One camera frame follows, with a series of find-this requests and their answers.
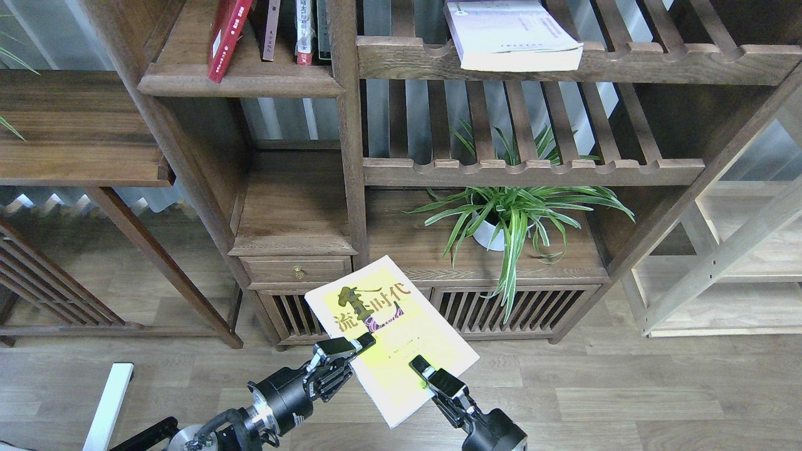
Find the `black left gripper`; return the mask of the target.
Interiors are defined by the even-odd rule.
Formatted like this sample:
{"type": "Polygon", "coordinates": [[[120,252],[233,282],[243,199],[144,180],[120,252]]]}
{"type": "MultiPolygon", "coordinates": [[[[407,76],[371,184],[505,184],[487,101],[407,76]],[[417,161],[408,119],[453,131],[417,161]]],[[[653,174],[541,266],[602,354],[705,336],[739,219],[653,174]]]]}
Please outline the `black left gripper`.
{"type": "Polygon", "coordinates": [[[350,362],[375,345],[372,332],[348,340],[333,338],[313,347],[312,359],[297,369],[284,366],[259,383],[250,381],[253,405],[246,408],[246,427],[261,437],[280,437],[313,413],[313,402],[329,402],[350,379],[350,362]]]}

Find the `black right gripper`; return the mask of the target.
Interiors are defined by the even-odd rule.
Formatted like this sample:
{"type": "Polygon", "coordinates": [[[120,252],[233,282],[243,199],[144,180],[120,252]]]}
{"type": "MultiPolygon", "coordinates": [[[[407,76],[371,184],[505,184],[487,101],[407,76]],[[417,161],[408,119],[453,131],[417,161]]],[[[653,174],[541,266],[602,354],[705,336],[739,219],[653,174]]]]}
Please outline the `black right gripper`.
{"type": "Polygon", "coordinates": [[[433,391],[433,402],[454,428],[467,437],[462,450],[526,450],[528,436],[501,409],[483,413],[470,397],[469,388],[444,369],[434,370],[421,355],[409,363],[433,391]]]}

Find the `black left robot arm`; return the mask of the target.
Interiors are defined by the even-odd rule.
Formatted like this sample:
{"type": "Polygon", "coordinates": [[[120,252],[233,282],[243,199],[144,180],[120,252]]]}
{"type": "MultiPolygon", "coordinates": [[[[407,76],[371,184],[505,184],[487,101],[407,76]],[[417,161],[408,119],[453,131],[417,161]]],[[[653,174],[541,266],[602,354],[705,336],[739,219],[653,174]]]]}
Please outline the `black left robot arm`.
{"type": "Polygon", "coordinates": [[[366,332],[354,340],[333,338],[318,341],[313,357],[297,369],[284,366],[248,388],[253,404],[230,408],[203,425],[178,428],[174,417],[167,417],[134,437],[115,446],[115,450],[147,450],[168,439],[168,450],[261,450],[264,443],[278,447],[279,437],[313,414],[313,402],[329,402],[352,376],[350,362],[375,344],[366,332]]]}

